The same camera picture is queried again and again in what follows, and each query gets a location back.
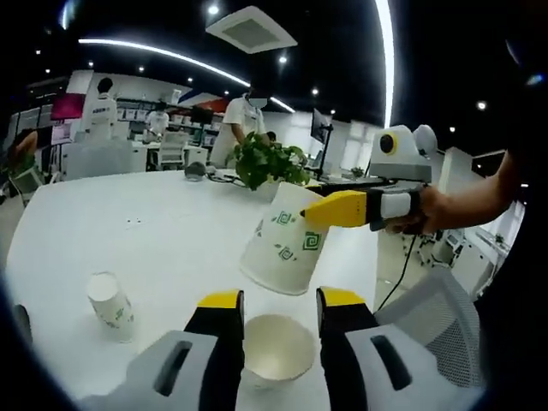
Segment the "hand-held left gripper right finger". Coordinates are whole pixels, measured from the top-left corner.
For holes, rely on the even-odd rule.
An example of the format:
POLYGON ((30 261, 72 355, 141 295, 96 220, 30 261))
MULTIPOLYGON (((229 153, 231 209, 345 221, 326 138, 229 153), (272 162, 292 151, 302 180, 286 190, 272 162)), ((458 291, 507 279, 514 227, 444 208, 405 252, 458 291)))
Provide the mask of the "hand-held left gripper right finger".
POLYGON ((320 363, 333 410, 472 410, 483 395, 438 370, 435 356, 394 325, 378 325, 365 301, 319 287, 320 363))

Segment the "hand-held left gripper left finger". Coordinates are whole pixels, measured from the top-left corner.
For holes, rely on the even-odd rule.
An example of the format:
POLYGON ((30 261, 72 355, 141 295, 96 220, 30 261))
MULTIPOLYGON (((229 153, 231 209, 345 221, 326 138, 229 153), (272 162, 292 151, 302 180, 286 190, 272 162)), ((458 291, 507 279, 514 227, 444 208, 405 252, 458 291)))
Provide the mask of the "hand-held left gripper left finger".
POLYGON ((200 301, 182 331, 169 331, 137 355, 112 392, 82 410, 234 410, 243 353, 244 292, 200 301))

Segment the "person's right hand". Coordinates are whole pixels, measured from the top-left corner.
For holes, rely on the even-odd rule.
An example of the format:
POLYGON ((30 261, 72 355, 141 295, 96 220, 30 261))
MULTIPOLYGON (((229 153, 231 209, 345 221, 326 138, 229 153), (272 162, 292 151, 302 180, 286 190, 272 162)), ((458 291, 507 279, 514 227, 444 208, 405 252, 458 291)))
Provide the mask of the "person's right hand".
POLYGON ((391 233, 418 235, 477 224, 468 193, 443 194, 434 187, 426 187, 420 192, 420 209, 406 217, 388 220, 386 230, 391 233))

